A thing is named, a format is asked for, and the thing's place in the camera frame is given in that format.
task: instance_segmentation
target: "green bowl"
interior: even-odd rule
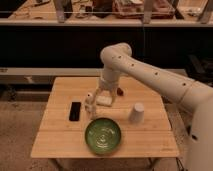
[[[109,154],[119,145],[121,130],[118,124],[108,118],[93,120],[86,128],[85,141],[95,154]]]

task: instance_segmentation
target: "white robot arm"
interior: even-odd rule
[[[163,97],[193,113],[187,171],[213,170],[213,89],[193,79],[139,62],[131,57],[131,47],[120,43],[101,51],[104,68],[96,95],[111,92],[112,103],[122,72],[134,77]]]

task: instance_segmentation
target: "white cup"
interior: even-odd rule
[[[140,123],[143,121],[144,106],[142,103],[135,103],[129,115],[130,123]]]

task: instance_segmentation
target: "smartphone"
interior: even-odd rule
[[[72,102],[69,120],[79,121],[80,112],[81,112],[81,102]]]

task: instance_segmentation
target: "wooden table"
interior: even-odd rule
[[[33,158],[98,158],[87,147],[84,132],[91,122],[84,109],[88,92],[98,84],[97,77],[58,77],[54,82],[41,125],[36,136]],[[124,96],[118,96],[113,107],[97,108],[99,117],[115,120],[122,131],[119,149],[102,157],[147,158],[177,157],[179,151],[159,94],[129,77],[121,77]],[[80,121],[69,121],[72,101],[82,102]],[[136,102],[145,107],[144,121],[130,124],[128,116]]]

